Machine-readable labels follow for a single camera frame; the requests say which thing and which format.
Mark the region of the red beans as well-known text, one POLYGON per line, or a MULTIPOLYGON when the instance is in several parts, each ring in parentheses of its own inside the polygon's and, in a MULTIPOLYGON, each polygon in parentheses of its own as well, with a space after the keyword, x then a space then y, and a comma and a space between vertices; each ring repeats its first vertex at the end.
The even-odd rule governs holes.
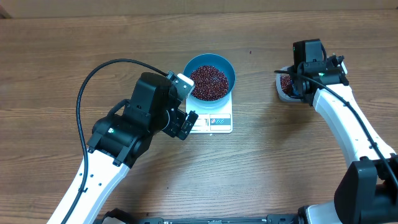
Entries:
POLYGON ((214 66, 202 65, 191 73, 190 78, 195 84, 192 95, 199 100, 216 101, 228 93, 226 75, 214 66))

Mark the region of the blue plastic measuring scoop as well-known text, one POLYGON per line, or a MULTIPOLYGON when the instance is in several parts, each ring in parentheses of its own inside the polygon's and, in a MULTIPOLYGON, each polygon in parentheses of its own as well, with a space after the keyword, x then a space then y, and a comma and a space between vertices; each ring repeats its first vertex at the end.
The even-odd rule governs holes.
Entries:
POLYGON ((296 98, 302 98, 303 94, 299 92, 297 89, 293 88, 292 90, 292 95, 294 95, 296 98))

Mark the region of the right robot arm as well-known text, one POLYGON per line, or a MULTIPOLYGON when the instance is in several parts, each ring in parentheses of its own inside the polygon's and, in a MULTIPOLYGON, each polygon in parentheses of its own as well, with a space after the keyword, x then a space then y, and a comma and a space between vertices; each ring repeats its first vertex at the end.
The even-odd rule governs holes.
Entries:
POLYGON ((293 94, 314 107, 332 131, 348 169, 331 202, 304 211, 307 223, 393 223, 397 221, 397 153, 360 110, 342 56, 327 56, 320 40, 292 46, 287 69, 293 94))

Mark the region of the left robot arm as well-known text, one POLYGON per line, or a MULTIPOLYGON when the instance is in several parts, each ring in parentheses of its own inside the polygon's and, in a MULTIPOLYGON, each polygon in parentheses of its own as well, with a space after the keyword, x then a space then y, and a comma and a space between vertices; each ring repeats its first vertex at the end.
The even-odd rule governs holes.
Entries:
POLYGON ((105 201, 162 131, 185 140, 198 116, 178 107, 194 89, 193 80, 170 72, 145 72, 131 99, 99 119, 86 142, 87 158, 49 219, 49 223, 93 223, 105 201))

